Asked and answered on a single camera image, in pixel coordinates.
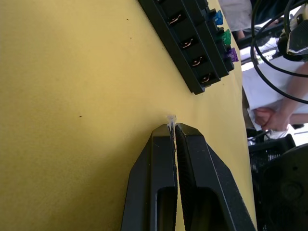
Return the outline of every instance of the yellow surface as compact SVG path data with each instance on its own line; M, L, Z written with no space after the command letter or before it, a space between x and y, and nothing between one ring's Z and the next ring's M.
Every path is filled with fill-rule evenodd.
M255 222L240 70L191 94L137 0L0 0L0 230L118 231L129 171L170 114L204 134Z

